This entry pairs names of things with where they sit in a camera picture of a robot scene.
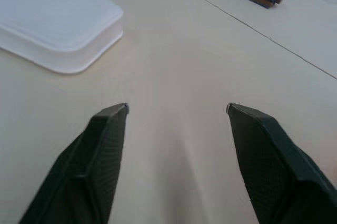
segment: textured black surface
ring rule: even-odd
[[[106,224],[122,158],[128,106],[103,109],[63,151],[20,224]]]
[[[278,122],[258,110],[227,110],[237,159],[261,224],[337,223],[337,193]]]

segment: white container lid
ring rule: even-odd
[[[0,0],[0,47],[55,72],[88,68],[122,35],[109,0]]]

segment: white background surface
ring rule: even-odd
[[[82,74],[0,51],[0,223],[19,221],[58,154],[93,114],[120,102],[130,114],[110,223],[257,223],[230,102],[274,116],[337,185],[337,81],[289,51],[331,51],[335,6],[285,0],[269,11],[222,0],[262,35],[205,0],[113,1],[125,11],[125,35]],[[310,49],[290,42],[293,32]]]

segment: table surface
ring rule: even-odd
[[[0,51],[0,223],[17,223],[58,154],[121,102],[130,114],[110,223],[258,223],[228,103],[275,117],[337,185],[337,64],[315,57],[335,60],[335,5],[113,1],[124,36],[82,74]]]

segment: white plastic box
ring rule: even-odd
[[[122,35],[109,0],[0,0],[0,47],[55,72],[88,68]]]

